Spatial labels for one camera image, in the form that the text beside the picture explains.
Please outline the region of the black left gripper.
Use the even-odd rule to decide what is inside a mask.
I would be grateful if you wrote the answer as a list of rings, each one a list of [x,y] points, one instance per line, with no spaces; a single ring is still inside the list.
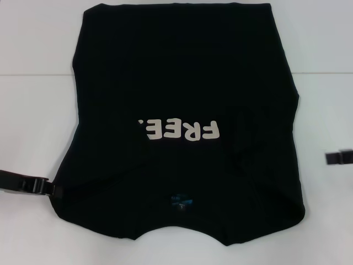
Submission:
[[[63,189],[45,178],[34,178],[1,170],[1,189],[62,198]]]

